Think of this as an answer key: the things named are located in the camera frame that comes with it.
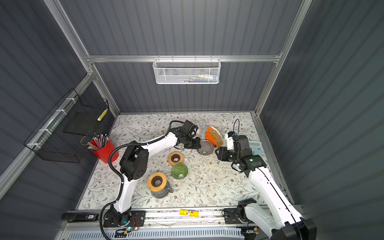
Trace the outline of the wooden dripper ring base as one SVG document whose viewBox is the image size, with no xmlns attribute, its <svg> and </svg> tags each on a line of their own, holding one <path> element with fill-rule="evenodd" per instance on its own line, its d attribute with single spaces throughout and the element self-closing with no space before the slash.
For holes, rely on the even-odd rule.
<svg viewBox="0 0 384 240">
<path fill-rule="evenodd" d="M 153 173 L 148 179 L 148 188 L 151 192 L 160 192 L 166 188 L 167 178 L 163 173 Z"/>
</svg>

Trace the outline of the grey glass dripper cone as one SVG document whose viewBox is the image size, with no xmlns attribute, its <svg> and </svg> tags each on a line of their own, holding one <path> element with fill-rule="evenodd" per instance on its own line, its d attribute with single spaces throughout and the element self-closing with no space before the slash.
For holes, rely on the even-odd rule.
<svg viewBox="0 0 384 240">
<path fill-rule="evenodd" d="M 215 145 L 208 140 L 200 141 L 200 148 L 197 149 L 198 153 L 203 156 L 208 156 L 213 153 Z"/>
</svg>

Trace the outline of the clear grey glass carafe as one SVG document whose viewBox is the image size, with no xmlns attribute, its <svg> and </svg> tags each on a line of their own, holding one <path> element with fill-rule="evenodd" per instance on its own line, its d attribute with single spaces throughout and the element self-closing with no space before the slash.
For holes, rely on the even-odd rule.
<svg viewBox="0 0 384 240">
<path fill-rule="evenodd" d="M 174 190 L 171 187 L 169 182 L 162 182 L 160 180 L 155 180 L 153 182 L 156 191 L 151 190 L 152 195 L 157 199 L 165 198 L 168 194 L 173 193 Z"/>
</svg>

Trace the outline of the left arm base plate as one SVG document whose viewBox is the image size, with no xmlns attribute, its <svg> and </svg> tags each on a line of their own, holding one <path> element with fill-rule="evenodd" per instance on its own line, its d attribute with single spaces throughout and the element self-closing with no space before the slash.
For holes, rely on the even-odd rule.
<svg viewBox="0 0 384 240">
<path fill-rule="evenodd" d="M 146 211 L 131 211 L 129 214 L 118 216 L 108 210 L 104 215 L 104 228 L 142 227 L 146 219 Z"/>
</svg>

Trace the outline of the yellow marker in basket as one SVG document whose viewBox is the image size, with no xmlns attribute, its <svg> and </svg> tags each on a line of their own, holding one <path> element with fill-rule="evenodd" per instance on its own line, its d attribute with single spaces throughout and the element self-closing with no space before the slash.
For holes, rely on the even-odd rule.
<svg viewBox="0 0 384 240">
<path fill-rule="evenodd" d="M 109 109 L 105 109 L 105 110 L 103 110 L 102 113 L 100 113 L 100 115 L 99 115 L 98 118 L 97 118 L 97 121 L 98 121 L 98 122 L 100 122 L 100 121 L 104 118 L 104 116 L 108 113 L 108 110 L 109 110 Z"/>
</svg>

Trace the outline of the white mesh wall basket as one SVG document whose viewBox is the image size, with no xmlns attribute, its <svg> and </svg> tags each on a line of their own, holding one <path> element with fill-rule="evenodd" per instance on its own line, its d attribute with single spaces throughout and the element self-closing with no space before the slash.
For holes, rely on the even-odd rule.
<svg viewBox="0 0 384 240">
<path fill-rule="evenodd" d="M 156 83 L 159 85 L 214 85 L 220 82 L 221 61 L 153 61 Z"/>
</svg>

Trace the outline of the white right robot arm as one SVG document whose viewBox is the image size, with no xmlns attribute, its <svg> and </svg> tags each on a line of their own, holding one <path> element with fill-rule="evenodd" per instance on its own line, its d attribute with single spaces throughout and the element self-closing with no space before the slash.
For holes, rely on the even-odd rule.
<svg viewBox="0 0 384 240">
<path fill-rule="evenodd" d="M 317 226 L 312 219 L 305 219 L 288 201 L 274 181 L 267 164 L 254 155 L 245 135 L 231 131 L 226 134 L 227 145 L 215 153 L 220 161 L 230 162 L 233 170 L 244 173 L 251 180 L 269 207 L 263 210 L 258 202 L 249 198 L 238 202 L 238 218 L 253 222 L 271 240 L 314 240 Z"/>
</svg>

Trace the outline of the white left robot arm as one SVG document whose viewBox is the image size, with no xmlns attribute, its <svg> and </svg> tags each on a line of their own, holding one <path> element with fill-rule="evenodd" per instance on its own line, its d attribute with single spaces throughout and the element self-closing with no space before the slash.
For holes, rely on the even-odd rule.
<svg viewBox="0 0 384 240">
<path fill-rule="evenodd" d="M 197 150 L 201 148 L 201 139 L 197 137 L 198 126 L 192 122 L 171 121 L 165 134 L 147 142 L 132 141 L 128 144 L 115 148 L 108 158 L 110 169 L 119 176 L 121 183 L 116 200 L 108 203 L 108 210 L 114 218 L 128 217 L 132 208 L 132 196 L 138 179 L 147 170 L 148 160 L 154 154 L 167 148 L 183 144 L 185 149 Z M 120 169 L 117 170 L 112 164 L 112 157 L 120 149 L 125 152 L 120 160 Z"/>
</svg>

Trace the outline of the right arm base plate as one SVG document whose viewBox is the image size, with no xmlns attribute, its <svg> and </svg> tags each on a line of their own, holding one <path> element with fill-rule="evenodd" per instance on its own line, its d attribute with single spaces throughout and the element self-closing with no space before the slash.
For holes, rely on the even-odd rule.
<svg viewBox="0 0 384 240">
<path fill-rule="evenodd" d="M 249 222 L 243 207 L 224 208 L 222 216 L 226 224 L 246 224 Z"/>
</svg>

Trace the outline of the light blue calculator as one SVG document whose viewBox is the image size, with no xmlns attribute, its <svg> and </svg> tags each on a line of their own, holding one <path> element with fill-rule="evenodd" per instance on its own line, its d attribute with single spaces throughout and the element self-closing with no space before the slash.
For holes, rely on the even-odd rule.
<svg viewBox="0 0 384 240">
<path fill-rule="evenodd" d="M 263 146 L 261 142 L 249 140 L 249 146 L 253 155 L 259 155 L 261 157 L 263 156 Z"/>
</svg>

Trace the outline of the green glass dripper cone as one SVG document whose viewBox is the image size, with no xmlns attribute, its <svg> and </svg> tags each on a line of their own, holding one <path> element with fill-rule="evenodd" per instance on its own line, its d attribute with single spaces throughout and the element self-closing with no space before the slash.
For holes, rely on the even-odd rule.
<svg viewBox="0 0 384 240">
<path fill-rule="evenodd" d="M 171 169 L 171 176 L 177 180 L 181 180 L 185 178 L 188 175 L 188 173 L 189 173 L 189 169 L 183 163 L 176 164 Z"/>
</svg>

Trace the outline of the orange coffee filter pack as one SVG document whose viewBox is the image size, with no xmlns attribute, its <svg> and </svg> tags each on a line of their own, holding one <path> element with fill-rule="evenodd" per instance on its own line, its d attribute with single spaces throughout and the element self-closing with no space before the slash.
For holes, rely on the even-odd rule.
<svg viewBox="0 0 384 240">
<path fill-rule="evenodd" d="M 223 145 L 223 140 L 221 138 L 220 132 L 213 126 L 210 126 L 206 130 L 205 140 L 211 142 L 216 148 L 219 148 Z"/>
</svg>

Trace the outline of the red pencil cup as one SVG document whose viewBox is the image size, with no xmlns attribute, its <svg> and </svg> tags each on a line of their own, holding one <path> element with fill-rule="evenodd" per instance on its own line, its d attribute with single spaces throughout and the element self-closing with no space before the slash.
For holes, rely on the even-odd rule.
<svg viewBox="0 0 384 240">
<path fill-rule="evenodd" d="M 111 153 L 115 150 L 115 145 L 107 135 L 96 135 L 87 143 L 88 149 L 91 150 L 103 163 L 109 162 Z"/>
</svg>

